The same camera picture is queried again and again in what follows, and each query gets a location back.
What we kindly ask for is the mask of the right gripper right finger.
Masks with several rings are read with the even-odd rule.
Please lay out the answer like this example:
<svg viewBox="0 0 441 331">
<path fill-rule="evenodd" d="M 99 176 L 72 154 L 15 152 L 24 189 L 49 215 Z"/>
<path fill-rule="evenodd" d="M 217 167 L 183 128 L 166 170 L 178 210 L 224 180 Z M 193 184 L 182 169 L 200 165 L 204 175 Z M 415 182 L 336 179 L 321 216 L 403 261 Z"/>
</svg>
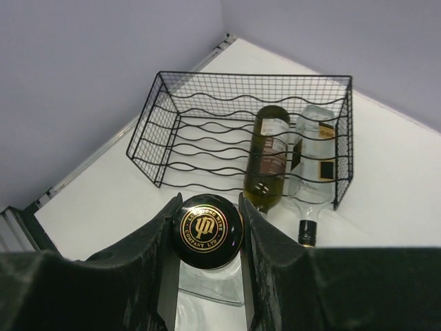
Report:
<svg viewBox="0 0 441 331">
<path fill-rule="evenodd" d="M 306 248 L 239 197 L 248 330 L 439 330 L 437 248 Z"/>
</svg>

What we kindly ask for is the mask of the right gripper wide left finger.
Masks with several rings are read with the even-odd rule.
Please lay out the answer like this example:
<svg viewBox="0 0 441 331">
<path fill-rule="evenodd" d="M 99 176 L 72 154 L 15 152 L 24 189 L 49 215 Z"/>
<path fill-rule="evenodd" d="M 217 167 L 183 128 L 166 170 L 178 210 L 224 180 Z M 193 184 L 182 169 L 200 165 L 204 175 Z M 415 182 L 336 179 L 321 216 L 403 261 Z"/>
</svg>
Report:
<svg viewBox="0 0 441 331">
<path fill-rule="evenodd" d="M 173 197 L 145 225 L 84 261 L 1 255 L 2 330 L 173 330 L 180 261 Z"/>
</svg>

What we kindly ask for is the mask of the square clear bottle dark cap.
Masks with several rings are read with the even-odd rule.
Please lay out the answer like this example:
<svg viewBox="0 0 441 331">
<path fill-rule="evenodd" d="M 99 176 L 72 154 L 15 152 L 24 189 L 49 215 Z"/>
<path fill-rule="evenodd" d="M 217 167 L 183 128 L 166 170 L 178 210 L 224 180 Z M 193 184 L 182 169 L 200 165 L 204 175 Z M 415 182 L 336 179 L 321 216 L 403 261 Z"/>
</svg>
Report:
<svg viewBox="0 0 441 331">
<path fill-rule="evenodd" d="M 185 200 L 172 219 L 172 244 L 181 259 L 179 289 L 205 300 L 244 304 L 240 249 L 243 218 L 217 194 Z"/>
</svg>

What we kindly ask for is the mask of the olive green wine bottle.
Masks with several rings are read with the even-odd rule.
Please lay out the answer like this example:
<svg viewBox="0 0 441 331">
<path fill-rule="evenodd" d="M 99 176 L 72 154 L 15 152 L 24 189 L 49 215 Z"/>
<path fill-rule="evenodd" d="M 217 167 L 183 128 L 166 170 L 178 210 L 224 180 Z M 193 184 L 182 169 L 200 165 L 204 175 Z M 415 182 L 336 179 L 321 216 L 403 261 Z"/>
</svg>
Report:
<svg viewBox="0 0 441 331">
<path fill-rule="evenodd" d="M 283 195 L 290 117 L 280 106 L 261 108 L 254 122 L 243 195 L 263 215 Z"/>
</svg>

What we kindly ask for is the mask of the clear square bottle black label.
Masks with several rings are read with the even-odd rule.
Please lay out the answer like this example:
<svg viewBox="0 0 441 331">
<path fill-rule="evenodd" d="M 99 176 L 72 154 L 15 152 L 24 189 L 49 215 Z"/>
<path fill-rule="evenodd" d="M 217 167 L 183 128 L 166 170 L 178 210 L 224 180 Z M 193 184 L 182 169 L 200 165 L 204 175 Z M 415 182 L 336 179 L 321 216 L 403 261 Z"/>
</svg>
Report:
<svg viewBox="0 0 441 331">
<path fill-rule="evenodd" d="M 318 215 L 334 198 L 336 123 L 328 109 L 308 105 L 296 120 L 288 196 L 300 214 L 298 242 L 316 245 Z"/>
</svg>

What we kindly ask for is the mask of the black wire wine rack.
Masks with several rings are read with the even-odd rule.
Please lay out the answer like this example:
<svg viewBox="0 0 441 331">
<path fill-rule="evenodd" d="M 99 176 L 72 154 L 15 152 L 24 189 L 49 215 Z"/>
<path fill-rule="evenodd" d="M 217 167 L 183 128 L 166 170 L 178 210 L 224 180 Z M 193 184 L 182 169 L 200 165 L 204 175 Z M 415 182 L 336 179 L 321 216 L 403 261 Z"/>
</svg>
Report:
<svg viewBox="0 0 441 331">
<path fill-rule="evenodd" d="M 353 79 L 349 75 L 159 72 L 126 155 L 156 186 L 243 192 L 254 122 L 265 106 L 290 117 L 282 197 L 288 196 L 296 120 L 308 105 L 336 116 L 337 208 L 353 180 Z"/>
</svg>

